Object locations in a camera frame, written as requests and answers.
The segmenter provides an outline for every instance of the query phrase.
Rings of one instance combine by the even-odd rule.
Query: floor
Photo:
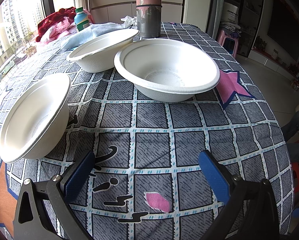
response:
[[[299,104],[299,91],[291,87],[287,78],[265,66],[254,64],[244,57],[237,57],[236,60],[258,86],[280,127],[287,124]],[[295,135],[288,142],[295,142],[298,139],[299,136]]]

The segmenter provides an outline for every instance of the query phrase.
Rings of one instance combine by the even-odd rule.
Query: metal cylinder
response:
[[[161,35],[162,0],[136,0],[137,29],[144,38]]]

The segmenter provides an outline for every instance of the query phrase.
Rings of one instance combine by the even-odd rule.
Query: gray tablecloth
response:
[[[22,92],[58,72],[71,77],[69,121],[76,115],[78,122],[66,129],[46,157],[6,165],[8,194],[17,198],[25,178],[43,181],[64,172],[87,150],[102,156],[115,146],[116,155],[100,163],[101,170],[93,169],[94,176],[71,204],[86,230],[104,240],[199,239],[223,205],[198,166],[198,153],[208,149],[232,174],[251,181],[270,180],[281,233],[286,233],[293,203],[291,165],[281,130],[259,89],[235,59],[197,27],[163,23],[161,37],[206,51],[221,71],[238,71],[240,83],[255,98],[235,95],[225,110],[215,89],[180,103],[157,102],[113,68],[87,73],[66,61],[69,52],[59,50],[56,41],[9,78],[5,90],[11,91],[0,106],[0,128]],[[107,181],[110,187],[99,190],[97,186]],[[64,235],[50,204],[46,205],[57,232]],[[147,214],[132,219],[138,212]],[[245,212],[246,203],[231,234]]]

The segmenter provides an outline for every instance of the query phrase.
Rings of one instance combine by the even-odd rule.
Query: screw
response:
[[[30,179],[24,179],[24,182],[23,182],[25,185],[29,184],[30,183]]]
[[[239,181],[239,180],[242,179],[242,177],[241,177],[240,175],[234,174],[234,175],[233,175],[233,179],[234,179],[235,181]]]
[[[53,181],[58,181],[60,179],[60,175],[56,174],[51,178]]]
[[[269,185],[269,180],[268,179],[263,179],[263,184]]]

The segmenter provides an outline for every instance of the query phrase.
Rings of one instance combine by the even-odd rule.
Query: tree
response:
[[[10,50],[11,54],[15,54],[16,50],[17,50],[17,44],[16,42],[11,44],[8,49]]]
[[[28,43],[29,46],[31,46],[29,42],[32,41],[33,37],[34,37],[34,33],[33,33],[33,32],[28,32],[28,33],[24,36],[25,44]]]
[[[27,57],[31,57],[36,53],[36,46],[30,46],[28,49],[25,50],[25,54]]]

